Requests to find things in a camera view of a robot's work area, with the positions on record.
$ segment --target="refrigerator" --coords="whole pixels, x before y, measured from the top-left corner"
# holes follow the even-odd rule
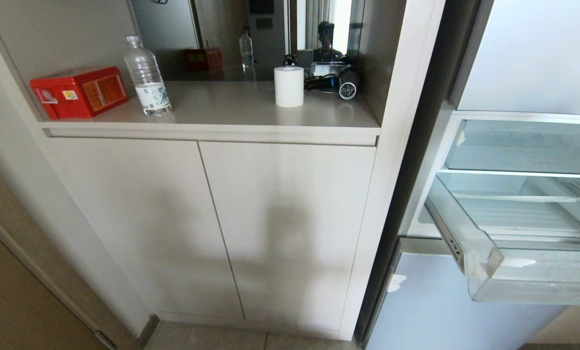
[[[568,305],[580,0],[449,0],[356,337],[367,350],[516,350]]]

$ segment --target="mirror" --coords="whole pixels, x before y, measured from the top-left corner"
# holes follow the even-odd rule
[[[273,80],[286,55],[297,66],[354,62],[361,0],[130,0],[143,45],[165,80]],[[243,67],[239,40],[252,41]]]

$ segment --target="plastic water bottle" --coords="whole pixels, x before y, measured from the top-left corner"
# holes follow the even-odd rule
[[[125,40],[130,45],[130,49],[123,59],[130,71],[130,77],[134,82],[143,111],[148,116],[154,117],[171,113],[171,102],[169,102],[156,57],[143,47],[138,35],[127,36]]]
[[[253,66],[253,42],[249,37],[249,27],[245,27],[240,37],[240,54],[243,56],[243,69]]]

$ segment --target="floor tile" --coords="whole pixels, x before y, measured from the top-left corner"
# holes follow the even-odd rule
[[[361,350],[354,341],[327,340],[314,337],[270,334],[265,350]]]
[[[145,350],[263,350],[265,339],[264,332],[163,321]]]

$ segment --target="door shelf bin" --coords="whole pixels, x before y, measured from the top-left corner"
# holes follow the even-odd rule
[[[472,299],[580,304],[578,185],[525,175],[435,177],[426,207]]]
[[[580,174],[580,124],[463,120],[445,166]]]

